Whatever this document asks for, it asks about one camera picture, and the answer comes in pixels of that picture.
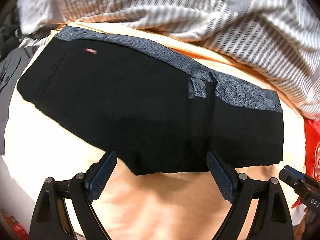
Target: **red object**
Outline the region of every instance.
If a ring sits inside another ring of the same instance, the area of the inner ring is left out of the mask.
[[[8,224],[20,240],[29,240],[29,235],[13,216],[7,217],[5,220],[7,220]]]
[[[306,174],[320,181],[320,121],[304,119],[306,137]],[[292,208],[300,205],[300,198]]]

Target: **cream fabric surface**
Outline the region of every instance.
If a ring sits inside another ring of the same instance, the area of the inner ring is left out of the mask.
[[[247,80],[264,89],[273,89],[259,75],[246,72],[246,67],[201,47],[112,23],[69,25],[154,40],[193,57],[209,68]],[[37,51],[29,66],[44,47]],[[304,169],[303,118],[283,94],[278,94],[284,118],[284,160],[272,166],[237,169],[252,179],[278,177],[284,165],[290,165],[298,171]],[[11,177],[34,201],[47,177],[71,179],[76,173],[85,172],[104,154],[45,116],[32,103],[24,101],[16,88],[5,131],[5,152],[3,158]],[[291,206],[297,195],[287,185],[281,185]],[[257,201],[253,201],[240,239],[244,239],[250,229],[256,204]],[[67,201],[67,206],[75,231],[82,233],[71,201]],[[109,182],[100,199],[93,202],[93,207],[114,240],[205,240],[212,239],[230,204],[223,200],[209,172],[135,176],[118,159]]]

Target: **metal screw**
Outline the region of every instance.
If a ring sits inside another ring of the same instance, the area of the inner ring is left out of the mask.
[[[278,181],[277,178],[271,178],[271,182],[272,182],[273,184],[277,184],[279,181]]]
[[[248,176],[244,173],[240,173],[239,174],[239,179],[242,179],[242,180],[246,180],[248,178]]]
[[[52,181],[52,178],[51,178],[51,177],[48,177],[48,178],[45,179],[45,182],[46,182],[47,184],[51,183],[51,181]]]
[[[84,173],[80,172],[76,175],[76,179],[83,179],[84,178]]]

